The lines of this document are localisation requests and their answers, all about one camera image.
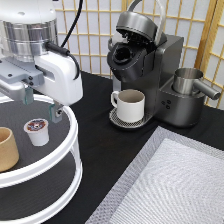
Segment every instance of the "table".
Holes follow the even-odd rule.
[[[224,111],[204,106],[200,122],[179,129],[152,119],[125,132],[111,125],[112,81],[82,73],[84,97],[71,106],[79,124],[83,178],[71,202],[46,224],[83,224],[95,211],[158,126],[224,150]]]

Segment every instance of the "tan cup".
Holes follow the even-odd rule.
[[[12,130],[0,128],[0,172],[12,168],[19,160],[19,152]]]

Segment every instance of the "coffee mug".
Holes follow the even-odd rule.
[[[111,103],[117,108],[117,117],[128,123],[140,121],[144,117],[145,96],[142,92],[128,89],[111,94]]]
[[[12,130],[0,128],[0,172],[13,167],[19,160],[19,153]]]

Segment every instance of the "coffee cup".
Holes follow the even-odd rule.
[[[0,172],[12,168],[19,160],[19,152],[12,130],[0,128]]]
[[[48,121],[45,119],[38,118],[27,122],[24,131],[34,146],[43,146],[49,142]]]
[[[134,123],[144,117],[145,95],[138,90],[114,91],[111,94],[111,103],[117,108],[117,117],[124,122]]]

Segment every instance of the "white stand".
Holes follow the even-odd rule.
[[[34,96],[35,100],[53,103],[53,100],[40,95]],[[8,97],[1,97],[0,104],[12,101]],[[54,215],[56,215],[59,211],[61,211],[72,199],[74,194],[76,193],[82,178],[82,163],[79,154],[79,144],[78,144],[78,124],[75,118],[74,113],[69,107],[64,107],[64,112],[67,114],[70,121],[70,130],[61,145],[59,145],[52,153],[50,153],[45,158],[39,160],[36,163],[33,163],[27,167],[6,172],[0,174],[0,188],[9,187],[12,185],[16,185],[25,181],[28,181],[36,176],[46,172],[53,166],[55,166],[58,162],[60,162],[69,152],[72,153],[74,157],[74,162],[76,165],[76,172],[74,179],[69,186],[68,190],[52,205],[45,208],[44,210],[25,217],[19,220],[11,220],[11,221],[0,221],[0,224],[37,224],[42,223]]]

